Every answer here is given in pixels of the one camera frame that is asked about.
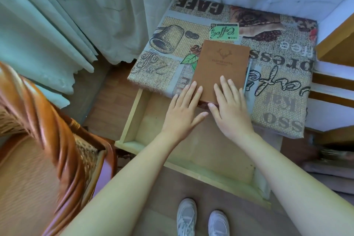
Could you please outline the white wooden frame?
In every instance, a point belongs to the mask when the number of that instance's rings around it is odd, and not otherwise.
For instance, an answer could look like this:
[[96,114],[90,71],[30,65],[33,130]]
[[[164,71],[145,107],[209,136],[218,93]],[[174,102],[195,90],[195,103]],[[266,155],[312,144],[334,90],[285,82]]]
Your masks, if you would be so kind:
[[[317,45],[345,20],[340,19],[339,13],[328,16],[320,24]],[[305,127],[308,130],[325,132],[353,125],[354,67],[327,63],[317,59],[309,94]]]

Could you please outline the person's left forearm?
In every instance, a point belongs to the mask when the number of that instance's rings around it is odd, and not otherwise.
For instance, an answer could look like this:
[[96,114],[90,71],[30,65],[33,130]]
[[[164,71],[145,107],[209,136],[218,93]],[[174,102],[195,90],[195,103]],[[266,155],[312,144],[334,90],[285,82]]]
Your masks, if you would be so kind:
[[130,236],[168,156],[187,135],[187,131],[160,132],[60,236]]

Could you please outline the coffee print burlap tablecloth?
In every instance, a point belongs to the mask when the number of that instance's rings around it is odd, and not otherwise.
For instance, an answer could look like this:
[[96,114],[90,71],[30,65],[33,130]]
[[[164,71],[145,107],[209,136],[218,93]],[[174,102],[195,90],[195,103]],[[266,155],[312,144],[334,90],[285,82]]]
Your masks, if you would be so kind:
[[128,80],[172,97],[192,83],[210,26],[235,23],[253,59],[245,96],[251,120],[283,136],[304,136],[316,61],[317,22],[206,0],[172,0]]

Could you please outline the light wooden drawer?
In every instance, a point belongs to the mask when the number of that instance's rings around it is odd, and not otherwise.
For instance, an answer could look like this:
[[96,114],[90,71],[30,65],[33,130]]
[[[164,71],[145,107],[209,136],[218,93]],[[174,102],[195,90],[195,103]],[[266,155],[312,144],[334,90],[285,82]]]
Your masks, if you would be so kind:
[[[170,99],[139,89],[115,146],[138,154],[161,131]],[[165,167],[271,209],[271,189],[254,162],[208,116],[168,157]]]

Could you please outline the person's left hand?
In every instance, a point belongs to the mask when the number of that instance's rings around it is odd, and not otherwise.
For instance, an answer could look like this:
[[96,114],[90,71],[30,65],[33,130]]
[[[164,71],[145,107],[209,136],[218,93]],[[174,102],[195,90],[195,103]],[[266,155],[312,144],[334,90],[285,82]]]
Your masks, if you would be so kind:
[[179,108],[175,110],[169,110],[168,108],[162,127],[162,134],[176,144],[184,140],[191,133],[192,121],[197,116],[195,115],[195,111],[203,92],[202,86],[196,86],[190,104],[184,104],[184,95],[190,85],[186,85],[179,94],[175,94],[179,95]]

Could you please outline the person's right white sneaker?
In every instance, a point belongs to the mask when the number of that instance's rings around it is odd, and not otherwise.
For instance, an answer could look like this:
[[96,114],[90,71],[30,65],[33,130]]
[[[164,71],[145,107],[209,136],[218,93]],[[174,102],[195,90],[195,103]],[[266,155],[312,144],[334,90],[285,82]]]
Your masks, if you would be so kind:
[[208,221],[209,236],[230,236],[230,228],[227,216],[219,210],[211,212]]

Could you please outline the person's right hand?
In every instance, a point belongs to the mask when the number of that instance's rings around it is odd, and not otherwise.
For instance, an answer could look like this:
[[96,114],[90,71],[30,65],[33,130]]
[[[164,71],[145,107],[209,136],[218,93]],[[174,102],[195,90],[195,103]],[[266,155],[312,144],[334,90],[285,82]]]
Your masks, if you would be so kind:
[[222,87],[214,84],[217,107],[222,118],[222,124],[217,126],[228,139],[241,147],[251,136],[255,135],[255,132],[248,112],[243,112],[239,108],[239,90],[242,90],[242,88],[237,89],[231,79],[226,81],[232,90],[235,102],[234,104],[228,104],[224,98]]

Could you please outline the pale green curtain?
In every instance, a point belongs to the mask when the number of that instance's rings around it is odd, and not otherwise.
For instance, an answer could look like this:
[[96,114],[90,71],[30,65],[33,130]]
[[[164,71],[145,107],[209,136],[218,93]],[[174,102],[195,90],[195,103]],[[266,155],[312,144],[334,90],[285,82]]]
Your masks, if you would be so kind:
[[0,0],[0,62],[30,79],[60,109],[74,74],[94,72],[97,52],[56,0]]

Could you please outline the person's right forearm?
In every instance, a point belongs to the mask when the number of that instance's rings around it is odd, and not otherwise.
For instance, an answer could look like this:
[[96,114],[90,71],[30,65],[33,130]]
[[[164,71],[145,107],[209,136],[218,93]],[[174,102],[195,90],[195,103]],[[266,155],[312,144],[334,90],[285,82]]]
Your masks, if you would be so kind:
[[226,132],[266,178],[302,236],[354,236],[354,206],[310,176],[258,134]]

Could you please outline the yellow wooden board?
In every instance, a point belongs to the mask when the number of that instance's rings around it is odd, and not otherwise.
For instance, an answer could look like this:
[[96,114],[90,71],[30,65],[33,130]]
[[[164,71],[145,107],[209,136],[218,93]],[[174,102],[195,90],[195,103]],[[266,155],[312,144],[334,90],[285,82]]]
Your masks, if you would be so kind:
[[319,61],[354,67],[354,13],[316,46]]

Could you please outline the brown leather notebook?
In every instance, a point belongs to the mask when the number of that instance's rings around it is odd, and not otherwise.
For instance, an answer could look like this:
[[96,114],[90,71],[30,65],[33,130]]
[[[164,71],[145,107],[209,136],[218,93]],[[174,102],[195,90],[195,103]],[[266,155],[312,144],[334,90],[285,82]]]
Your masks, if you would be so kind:
[[249,46],[235,45],[221,41],[205,40],[197,61],[192,81],[197,82],[197,88],[203,87],[198,102],[201,108],[207,108],[208,103],[218,105],[214,84],[220,84],[220,77],[231,79],[237,89],[243,88],[250,57]]

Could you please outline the person's white sneaker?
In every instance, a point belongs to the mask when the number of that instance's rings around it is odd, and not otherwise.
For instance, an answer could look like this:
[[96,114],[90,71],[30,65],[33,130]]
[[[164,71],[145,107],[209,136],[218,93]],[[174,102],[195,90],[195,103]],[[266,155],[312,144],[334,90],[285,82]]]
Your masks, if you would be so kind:
[[230,228],[227,216],[219,210],[211,212],[208,221],[209,236],[230,236]]
[[177,210],[177,236],[195,236],[197,205],[191,198],[183,199]]

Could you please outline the brown wicker chair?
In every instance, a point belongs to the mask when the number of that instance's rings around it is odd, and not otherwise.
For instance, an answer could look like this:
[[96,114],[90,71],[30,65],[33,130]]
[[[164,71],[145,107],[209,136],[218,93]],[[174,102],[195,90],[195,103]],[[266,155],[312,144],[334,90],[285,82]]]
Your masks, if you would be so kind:
[[58,236],[117,173],[114,144],[0,62],[0,236]]

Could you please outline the person's left white sneaker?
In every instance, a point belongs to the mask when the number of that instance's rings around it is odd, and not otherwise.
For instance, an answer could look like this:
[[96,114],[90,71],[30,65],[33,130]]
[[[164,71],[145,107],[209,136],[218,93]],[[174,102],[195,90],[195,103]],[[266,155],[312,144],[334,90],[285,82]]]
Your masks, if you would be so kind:
[[191,198],[183,199],[177,210],[177,236],[195,236],[197,205]]

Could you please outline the silver pen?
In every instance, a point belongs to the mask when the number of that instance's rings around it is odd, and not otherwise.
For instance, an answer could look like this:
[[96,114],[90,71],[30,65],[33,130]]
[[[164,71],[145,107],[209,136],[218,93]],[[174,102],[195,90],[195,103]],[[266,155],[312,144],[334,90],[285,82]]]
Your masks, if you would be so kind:
[[253,59],[249,58],[249,62],[248,62],[248,65],[247,65],[247,70],[246,70],[246,75],[245,75],[245,83],[244,83],[244,86],[243,86],[243,94],[244,95],[245,95],[245,92],[246,92],[246,86],[247,86],[247,83],[248,83],[248,80],[249,80],[249,74],[250,74],[250,70],[251,70],[251,67],[252,67],[252,63],[253,63]]

